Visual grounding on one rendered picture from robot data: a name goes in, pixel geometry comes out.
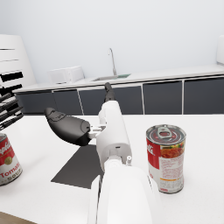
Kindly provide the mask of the red tomato soup can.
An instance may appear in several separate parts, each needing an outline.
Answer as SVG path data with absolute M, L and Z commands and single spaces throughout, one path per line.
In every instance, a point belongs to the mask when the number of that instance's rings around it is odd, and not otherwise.
M 0 133 L 0 186 L 5 186 L 17 179 L 22 171 L 8 137 Z

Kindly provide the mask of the red soup can pictured label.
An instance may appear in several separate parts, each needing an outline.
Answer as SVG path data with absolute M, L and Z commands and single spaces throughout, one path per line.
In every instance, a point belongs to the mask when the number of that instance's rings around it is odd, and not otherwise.
M 160 124 L 146 131 L 149 174 L 162 193 L 177 193 L 184 187 L 183 163 L 186 133 L 177 126 Z

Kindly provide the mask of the dark grey square mat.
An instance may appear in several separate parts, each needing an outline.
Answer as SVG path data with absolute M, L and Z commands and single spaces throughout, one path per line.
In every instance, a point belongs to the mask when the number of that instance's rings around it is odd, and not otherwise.
M 52 182 L 90 189 L 92 181 L 103 171 L 96 146 L 81 146 L 60 169 Z

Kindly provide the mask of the dark grey kitchen cabinets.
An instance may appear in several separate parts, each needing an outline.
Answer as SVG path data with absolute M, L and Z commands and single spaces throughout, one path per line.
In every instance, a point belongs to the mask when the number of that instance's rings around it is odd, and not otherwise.
M 224 114 L 224 75 L 187 80 L 114 85 L 115 98 L 125 115 Z M 106 91 L 97 87 L 50 89 L 16 93 L 26 115 L 54 108 L 71 116 L 96 116 Z

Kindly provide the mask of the steel kitchen sink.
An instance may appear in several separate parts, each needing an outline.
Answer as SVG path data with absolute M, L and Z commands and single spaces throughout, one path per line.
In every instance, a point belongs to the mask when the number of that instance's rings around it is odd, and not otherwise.
M 117 80 L 117 79 L 125 79 L 130 76 L 129 74 L 120 74 L 120 75 L 112 75 L 112 76 L 105 76 L 105 77 L 99 77 L 92 81 L 108 81 L 108 80 Z

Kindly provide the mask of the white microwave oven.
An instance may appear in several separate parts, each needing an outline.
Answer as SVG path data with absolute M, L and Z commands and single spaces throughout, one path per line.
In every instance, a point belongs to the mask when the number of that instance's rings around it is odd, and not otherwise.
M 53 84 L 75 83 L 76 81 L 84 78 L 81 66 L 54 69 L 49 71 L 47 74 Z

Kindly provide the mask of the chrome kitchen faucet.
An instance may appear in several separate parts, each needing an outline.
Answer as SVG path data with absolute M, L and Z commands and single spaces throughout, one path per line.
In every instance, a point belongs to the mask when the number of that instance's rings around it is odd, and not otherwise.
M 114 54 L 113 54 L 113 51 L 111 48 L 108 49 L 108 55 L 111 56 L 111 59 L 112 59 L 112 65 L 113 65 L 113 75 L 114 76 L 117 76 L 117 73 L 116 73 L 116 66 L 115 66 L 115 61 L 114 61 Z

